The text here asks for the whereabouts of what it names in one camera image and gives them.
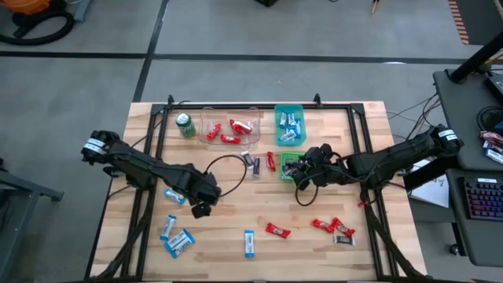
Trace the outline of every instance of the red candy wrapper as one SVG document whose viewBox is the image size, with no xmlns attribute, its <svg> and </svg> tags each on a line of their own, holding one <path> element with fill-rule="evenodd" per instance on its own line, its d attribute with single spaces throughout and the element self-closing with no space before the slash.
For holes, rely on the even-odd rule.
<svg viewBox="0 0 503 283">
<path fill-rule="evenodd" d="M 279 237 L 283 237 L 285 239 L 290 234 L 290 230 L 285 230 L 285 229 L 279 228 L 271 223 L 267 224 L 266 232 L 273 233 L 273 234 L 278 235 Z"/>
<path fill-rule="evenodd" d="M 241 143 L 240 138 L 231 137 L 231 136 L 228 136 L 225 134 L 220 134 L 220 139 L 222 140 L 222 142 L 225 142 L 225 143 L 233 143 L 233 144 L 240 144 Z"/>
<path fill-rule="evenodd" d="M 216 135 L 220 131 L 220 128 L 222 128 L 222 124 L 220 124 L 220 123 L 216 123 L 213 126 L 213 129 L 211 130 L 211 132 L 207 133 L 207 139 L 208 139 L 208 141 L 211 141 L 211 140 L 213 140 L 216 137 Z"/>
<path fill-rule="evenodd" d="M 230 120 L 230 127 L 233 129 L 236 134 L 251 134 L 252 128 L 248 125 L 245 125 L 242 122 Z"/>
<path fill-rule="evenodd" d="M 320 228 L 321 230 L 325 230 L 327 233 L 333 233 L 336 230 L 333 224 L 329 224 L 325 221 L 321 221 L 318 219 L 313 220 L 312 224 L 314 227 Z"/>
<path fill-rule="evenodd" d="M 356 232 L 354 229 L 349 229 L 345 227 L 345 225 L 337 217 L 333 219 L 332 227 L 338 229 L 338 231 L 344 233 L 344 235 L 346 235 L 349 238 L 351 238 L 354 232 Z"/>
<path fill-rule="evenodd" d="M 276 171 L 276 164 L 274 164 L 274 158 L 273 158 L 273 153 L 272 152 L 268 152 L 267 153 L 267 167 L 271 171 Z"/>
</svg>

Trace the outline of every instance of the wooden tabletop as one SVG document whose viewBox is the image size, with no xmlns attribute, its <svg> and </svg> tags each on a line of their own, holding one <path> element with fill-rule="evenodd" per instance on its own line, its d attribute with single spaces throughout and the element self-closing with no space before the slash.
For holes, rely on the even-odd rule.
<svg viewBox="0 0 503 283">
<path fill-rule="evenodd" d="M 393 145 L 384 103 L 381 101 L 362 103 L 365 105 L 374 150 Z M 133 144 L 146 135 L 151 105 L 132 104 L 123 137 L 125 142 Z M 200 111 L 184 112 L 192 116 L 199 129 Z M 173 111 L 169 117 L 163 148 L 164 162 L 193 163 L 196 168 L 203 171 L 216 157 L 243 151 L 239 147 L 230 147 L 226 151 L 208 150 L 207 145 L 200 142 L 197 137 L 183 138 L 174 122 L 179 113 Z M 268 151 L 274 152 L 278 164 L 281 152 L 304 153 L 311 146 L 320 146 L 323 143 L 329 143 L 332 149 L 342 156 L 352 154 L 353 146 L 346 112 L 330 109 L 305 110 L 307 140 L 302 146 L 293 148 L 276 145 L 274 112 L 263 110 L 260 115 L 261 138 L 256 149 L 251 151 L 251 155 L 261 158 L 261 177 L 253 178 L 248 174 L 238 189 L 222 197 L 217 206 L 213 207 L 210 217 L 194 219 L 188 204 L 180 208 L 166 199 L 163 195 L 166 185 L 159 182 L 144 280 L 375 279 L 365 214 L 363 209 L 357 207 L 359 185 L 330 185 L 320 188 L 316 201 L 311 206 L 301 207 L 294 198 L 295 185 L 282 181 L 278 172 L 271 172 L 265 166 Z M 364 149 L 361 133 L 359 135 L 361 147 Z M 152 154 L 155 152 L 156 140 L 155 137 Z M 139 144 L 137 148 L 142 149 L 143 144 Z M 237 183 L 243 170 L 242 163 L 232 159 L 221 160 L 211 168 L 223 192 Z M 396 178 L 394 182 L 401 183 L 402 180 Z M 124 186 L 125 179 L 118 178 L 112 183 L 111 192 Z M 301 193 L 300 200 L 309 201 L 313 192 L 314 188 L 308 187 Z M 390 186 L 383 190 L 383 195 L 393 240 L 415 268 L 425 274 L 426 268 L 405 190 Z M 131 188 L 116 194 L 108 201 L 91 275 L 102 272 L 126 240 L 133 199 L 134 189 Z M 178 217 L 172 234 L 178 233 L 181 228 L 186 228 L 196 240 L 196 243 L 177 259 L 171 258 L 159 239 L 168 215 Z M 334 244 L 331 234 L 313 228 L 310 224 L 313 219 L 330 221 L 335 216 L 348 227 L 356 229 L 356 246 Z M 286 240 L 267 233 L 265 228 L 268 222 L 291 230 L 292 233 Z M 254 259 L 244 257 L 244 230 L 255 231 Z M 388 272 L 382 242 L 380 251 L 384 270 Z M 131 266 L 136 266 L 137 255 L 138 253 L 134 252 Z"/>
</svg>

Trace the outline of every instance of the gray floor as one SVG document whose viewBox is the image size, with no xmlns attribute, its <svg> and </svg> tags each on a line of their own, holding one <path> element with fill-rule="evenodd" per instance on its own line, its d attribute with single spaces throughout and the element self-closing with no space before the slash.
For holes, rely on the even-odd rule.
<svg viewBox="0 0 503 283">
<path fill-rule="evenodd" d="M 162 0 L 96 0 L 87 22 L 46 46 L 1 50 L 145 53 Z M 478 46 L 458 38 L 447 0 L 280 0 L 265 9 L 252 0 L 170 0 L 157 53 L 266 54 L 349 57 L 466 58 Z M 50 20 L 34 31 L 61 24 Z M 0 32 L 12 32 L 0 9 Z M 142 60 L 0 57 L 0 156 L 16 175 L 65 191 L 42 200 L 14 268 L 36 282 L 83 277 L 109 179 L 80 161 L 94 129 L 123 132 Z M 440 64 L 153 61 L 142 101 L 382 100 L 398 112 L 435 92 Z M 420 108 L 404 113 L 411 119 Z M 440 108 L 432 123 L 445 123 Z M 413 122 L 390 121 L 395 140 Z M 434 277 L 498 280 L 503 269 L 476 267 L 446 253 L 449 224 L 428 221 L 413 203 L 428 273 Z"/>
</svg>

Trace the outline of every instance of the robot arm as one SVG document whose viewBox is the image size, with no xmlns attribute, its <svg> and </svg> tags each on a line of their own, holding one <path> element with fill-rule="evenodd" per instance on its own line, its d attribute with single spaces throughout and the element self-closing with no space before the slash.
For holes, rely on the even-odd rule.
<svg viewBox="0 0 503 283">
<path fill-rule="evenodd" d="M 305 190 L 310 179 L 316 186 L 361 182 L 367 189 L 375 189 L 384 186 L 396 171 L 424 158 L 455 156 L 463 144 L 452 130 L 442 125 L 379 152 L 356 153 L 340 157 L 335 163 L 330 161 L 335 153 L 330 145 L 324 144 L 306 152 L 297 163 L 293 178 L 300 190 Z"/>
<path fill-rule="evenodd" d="M 126 174 L 127 183 L 139 189 L 150 189 L 153 177 L 161 178 L 175 192 L 189 199 L 194 217 L 209 216 L 222 190 L 212 173 L 200 172 L 193 164 L 164 163 L 130 147 L 117 133 L 94 131 L 81 153 L 83 161 L 111 164 Z"/>
</svg>

